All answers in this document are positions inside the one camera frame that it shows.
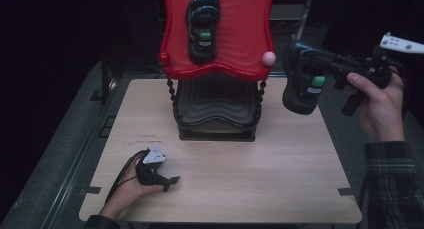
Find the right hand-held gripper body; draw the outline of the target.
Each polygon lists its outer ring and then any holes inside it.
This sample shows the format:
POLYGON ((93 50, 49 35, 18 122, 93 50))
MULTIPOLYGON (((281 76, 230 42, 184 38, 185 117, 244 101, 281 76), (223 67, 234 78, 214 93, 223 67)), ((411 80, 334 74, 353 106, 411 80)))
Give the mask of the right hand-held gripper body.
POLYGON ((349 73, 356 73, 374 83, 378 88, 384 89, 390 82, 394 71, 391 66, 402 69, 400 62, 391 60, 389 52, 407 54, 424 54, 424 44, 402 39, 386 33, 380 43, 373 49, 370 60, 350 56, 335 55, 332 59, 332 73, 335 76, 335 87, 343 89, 350 85, 347 80, 349 73))

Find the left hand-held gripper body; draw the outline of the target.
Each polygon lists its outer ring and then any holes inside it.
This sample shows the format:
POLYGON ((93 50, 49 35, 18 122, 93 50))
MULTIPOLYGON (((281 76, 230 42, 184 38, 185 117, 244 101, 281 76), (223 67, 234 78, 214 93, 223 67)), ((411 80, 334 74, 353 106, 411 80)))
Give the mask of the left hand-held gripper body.
POLYGON ((165 155, 158 146, 147 148, 141 152, 142 157, 136 164, 137 179, 141 185, 162 185, 167 184, 167 179, 161 176, 157 169, 165 161, 165 155))

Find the red and black shoe rack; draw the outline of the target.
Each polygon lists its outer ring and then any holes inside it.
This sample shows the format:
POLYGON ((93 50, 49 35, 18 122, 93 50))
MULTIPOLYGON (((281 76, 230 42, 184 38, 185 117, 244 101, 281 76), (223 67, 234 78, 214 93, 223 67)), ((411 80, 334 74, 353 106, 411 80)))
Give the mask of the red and black shoe rack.
POLYGON ((190 0, 165 0, 166 28, 158 61, 182 140, 253 141, 266 80, 276 60, 270 33, 272 0, 220 0, 217 56, 189 58, 190 0))

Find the person's left hand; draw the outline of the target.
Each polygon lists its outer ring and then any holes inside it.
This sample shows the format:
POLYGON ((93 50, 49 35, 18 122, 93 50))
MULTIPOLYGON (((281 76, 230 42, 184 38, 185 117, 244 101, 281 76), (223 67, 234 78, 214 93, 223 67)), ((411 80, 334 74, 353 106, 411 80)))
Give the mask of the person's left hand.
POLYGON ((137 179, 136 162, 142 157, 137 155, 129 164, 127 170, 123 174, 120 182, 113 195, 109 198, 99 214, 111 220, 117 221, 120 214, 140 198, 162 192, 162 185, 141 185, 137 179))

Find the person's right hand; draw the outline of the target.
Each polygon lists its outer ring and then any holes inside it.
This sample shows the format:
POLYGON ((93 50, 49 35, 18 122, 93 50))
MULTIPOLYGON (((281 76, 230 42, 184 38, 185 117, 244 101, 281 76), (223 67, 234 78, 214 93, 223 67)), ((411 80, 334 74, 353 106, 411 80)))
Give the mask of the person's right hand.
POLYGON ((359 112, 361 127, 370 143, 405 140, 402 116, 404 83, 395 72, 384 89, 357 73, 347 75, 347 81, 353 86, 351 92, 363 92, 367 96, 360 104, 359 112))

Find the grey metal stand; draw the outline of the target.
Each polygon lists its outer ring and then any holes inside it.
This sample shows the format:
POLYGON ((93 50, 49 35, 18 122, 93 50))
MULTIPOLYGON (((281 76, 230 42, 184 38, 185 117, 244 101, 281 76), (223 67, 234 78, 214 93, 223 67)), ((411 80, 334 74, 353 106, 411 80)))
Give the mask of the grey metal stand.
POLYGON ((301 4, 276 4, 271 7, 270 20, 274 22, 297 22, 298 29, 291 35, 293 41, 302 38, 312 0, 304 0, 301 4))

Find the black stand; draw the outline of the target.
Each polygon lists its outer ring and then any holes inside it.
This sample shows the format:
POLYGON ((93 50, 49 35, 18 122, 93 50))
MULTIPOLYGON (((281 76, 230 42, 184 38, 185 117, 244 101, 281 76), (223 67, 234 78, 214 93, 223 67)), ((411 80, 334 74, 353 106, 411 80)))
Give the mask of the black stand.
POLYGON ((111 62, 111 54, 104 52, 100 61, 101 87, 99 90, 95 90, 90 98, 91 101, 98 101, 101 105, 104 105, 108 101, 112 91, 116 87, 111 62))

